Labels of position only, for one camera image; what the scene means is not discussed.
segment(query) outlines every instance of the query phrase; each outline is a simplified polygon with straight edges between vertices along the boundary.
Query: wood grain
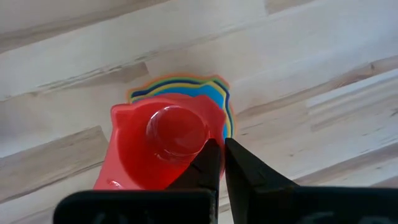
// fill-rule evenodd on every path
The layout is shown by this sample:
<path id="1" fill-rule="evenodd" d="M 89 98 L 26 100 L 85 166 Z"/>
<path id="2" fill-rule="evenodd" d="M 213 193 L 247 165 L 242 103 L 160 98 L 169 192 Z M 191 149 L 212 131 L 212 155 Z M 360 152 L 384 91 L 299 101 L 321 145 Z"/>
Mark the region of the wood grain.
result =
<path id="1" fill-rule="evenodd" d="M 69 10 L 61 5 L 62 1 L 21 0 L 19 3 L 9 1 L 8 4 L 11 6 L 4 4 L 0 7 L 0 21 L 2 21 L 0 23 L 0 53 L 166 1 L 169 0 L 68 1 L 66 7 Z M 45 7 L 52 8 L 50 14 L 48 11 L 43 14 L 41 11 L 43 4 L 46 4 Z M 18 13 L 18 11 L 26 10 L 28 10 L 27 13 Z M 21 14 L 24 15 L 23 18 L 10 18 Z"/>
<path id="2" fill-rule="evenodd" d="M 398 39 L 388 37 L 367 45 L 344 50 L 332 50 L 324 54 L 316 54 L 298 62 L 265 71 L 232 84 L 231 99 L 237 114 L 244 110 L 249 113 L 261 113 L 267 105 L 267 110 L 282 106 L 286 103 L 278 100 L 296 101 L 310 95 L 319 94 L 318 91 L 328 91 L 338 88 L 346 82 L 359 80 L 372 74 L 370 62 L 391 58 L 398 52 Z"/>
<path id="3" fill-rule="evenodd" d="M 299 185 L 321 185 L 338 177 L 352 174 L 374 164 L 379 164 L 398 157 L 398 143 L 394 143 L 373 152 L 339 162 L 333 166 L 305 175 L 294 182 Z"/>
<path id="4" fill-rule="evenodd" d="M 78 80 L 64 80 L 0 102 L 0 157 L 100 125 L 106 138 L 110 108 L 126 102 L 125 90 L 150 80 L 144 63 Z"/>
<path id="5" fill-rule="evenodd" d="M 52 224 L 55 207 L 39 211 L 35 214 L 13 221 L 12 224 Z"/>
<path id="6" fill-rule="evenodd" d="M 314 0 L 266 0 L 266 9 L 269 14 L 285 9 L 313 2 Z"/>
<path id="7" fill-rule="evenodd" d="M 262 15 L 263 0 L 173 0 L 9 50 L 0 54 L 0 100 L 133 65 Z"/>
<path id="8" fill-rule="evenodd" d="M 290 104 L 297 103 L 299 101 L 307 100 L 319 94 L 327 93 L 334 89 L 352 83 L 356 83 L 366 78 L 370 78 L 378 74 L 388 72 L 390 70 L 397 68 L 398 68 L 398 55 L 389 58 L 380 59 L 371 63 L 367 63 L 366 65 L 362 65 L 340 76 L 336 76 L 335 78 L 332 78 L 330 81 L 322 83 L 321 85 L 307 88 L 306 90 L 291 94 L 289 96 L 285 96 L 281 99 L 274 100 L 270 103 L 257 105 L 245 109 L 244 111 L 238 113 L 237 117 L 238 119 L 245 119 L 255 116 L 257 114 L 266 113 L 271 110 L 277 110 L 284 106 L 288 106 Z"/>
<path id="9" fill-rule="evenodd" d="M 332 98 L 325 105 L 308 107 L 314 100 L 308 99 L 240 121 L 236 139 L 292 179 L 351 159 L 363 151 L 393 144 L 398 140 L 398 117 L 391 116 L 398 106 L 397 74 L 397 70 L 381 74 L 393 75 L 395 79 L 371 90 L 361 89 L 362 85 L 352 87 L 352 92 L 346 93 L 352 106 Z M 328 98 L 328 94 L 336 96 L 331 92 L 323 98 Z M 317 106 L 325 111 L 318 113 Z M 314 155 L 318 159 L 308 162 Z"/>
<path id="10" fill-rule="evenodd" d="M 0 183 L 0 203 L 100 166 L 107 148 L 108 142 L 97 126 L 1 158 L 0 179 L 7 181 Z"/>
<path id="11" fill-rule="evenodd" d="M 247 26 L 247 29 L 153 57 L 146 62 L 147 68 L 151 75 L 157 76 L 179 71 L 200 75 L 217 73 L 232 84 L 249 77 L 257 81 L 262 77 L 264 82 L 280 81 L 283 75 L 289 74 L 286 71 L 278 72 L 279 68 L 291 66 L 297 70 L 297 64 L 303 60 L 312 64 L 321 63 L 320 60 L 333 57 L 333 54 L 357 52 L 372 42 L 398 35 L 398 30 L 392 29 L 393 22 L 398 22 L 394 10 L 398 9 L 398 2 L 383 0 L 389 7 L 379 3 L 372 0 L 322 1 L 316 7 L 306 7 L 278 18 L 267 17 L 253 26 Z M 380 17 L 373 13 L 375 10 L 389 16 Z M 368 22 L 373 19 L 382 25 Z M 325 24 L 338 25 L 326 28 Z M 378 55 L 361 56 L 376 57 L 367 59 L 372 62 L 397 55 L 397 44 L 391 44 L 389 52 L 394 53 L 388 55 L 385 52 L 386 56 L 381 58 L 377 58 Z M 350 60 L 363 60 L 362 57 Z M 351 63 L 349 69 L 365 62 L 356 65 Z M 313 82 L 326 77 L 324 74 L 317 75 Z"/>
<path id="12" fill-rule="evenodd" d="M 78 191 L 92 189 L 100 169 L 101 167 L 92 168 L 25 196 L 0 203 L 0 222 L 8 224 L 34 218 L 41 211 L 56 206 L 66 196 Z"/>
<path id="13" fill-rule="evenodd" d="M 398 188 L 398 175 L 372 185 L 372 187 Z"/>
<path id="14" fill-rule="evenodd" d="M 324 128 L 337 120 L 361 119 L 360 115 L 366 115 L 364 108 L 383 100 L 394 101 L 397 85 L 398 69 L 395 69 L 309 99 L 307 106 L 312 117 L 311 129 Z M 391 110 L 395 110 L 396 106 L 392 105 Z"/>

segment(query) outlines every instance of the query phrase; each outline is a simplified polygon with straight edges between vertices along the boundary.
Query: wooden floor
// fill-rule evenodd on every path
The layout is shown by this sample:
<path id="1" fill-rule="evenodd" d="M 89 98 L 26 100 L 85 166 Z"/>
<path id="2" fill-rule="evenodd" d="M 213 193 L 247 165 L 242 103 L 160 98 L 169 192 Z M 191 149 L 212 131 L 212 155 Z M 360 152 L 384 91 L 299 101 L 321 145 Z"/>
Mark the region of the wooden floor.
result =
<path id="1" fill-rule="evenodd" d="M 91 189 L 125 91 L 231 84 L 236 139 L 302 185 L 398 187 L 396 0 L 0 0 L 0 223 Z M 225 181 L 220 223 L 232 223 Z"/>

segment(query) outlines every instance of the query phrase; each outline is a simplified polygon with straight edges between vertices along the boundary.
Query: light wood surface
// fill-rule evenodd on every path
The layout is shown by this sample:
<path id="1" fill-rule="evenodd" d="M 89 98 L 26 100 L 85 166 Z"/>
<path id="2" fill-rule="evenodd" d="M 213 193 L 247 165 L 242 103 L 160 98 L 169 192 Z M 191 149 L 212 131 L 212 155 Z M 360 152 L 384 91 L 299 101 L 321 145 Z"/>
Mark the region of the light wood surface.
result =
<path id="1" fill-rule="evenodd" d="M 172 72 L 229 81 L 235 139 L 298 184 L 398 187 L 398 1 L 64 4 L 0 0 L 0 223 L 92 188 L 110 108 Z"/>

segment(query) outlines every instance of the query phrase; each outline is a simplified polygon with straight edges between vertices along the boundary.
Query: red plastic cup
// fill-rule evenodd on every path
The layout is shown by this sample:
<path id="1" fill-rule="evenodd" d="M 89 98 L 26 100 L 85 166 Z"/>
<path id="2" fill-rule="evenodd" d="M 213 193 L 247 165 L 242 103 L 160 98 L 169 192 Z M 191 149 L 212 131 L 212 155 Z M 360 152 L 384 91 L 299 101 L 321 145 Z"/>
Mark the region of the red plastic cup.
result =
<path id="1" fill-rule="evenodd" d="M 116 105 L 111 116 L 113 133 L 94 189 L 165 189 L 209 138 L 224 150 L 226 116 L 204 95 L 154 96 Z"/>

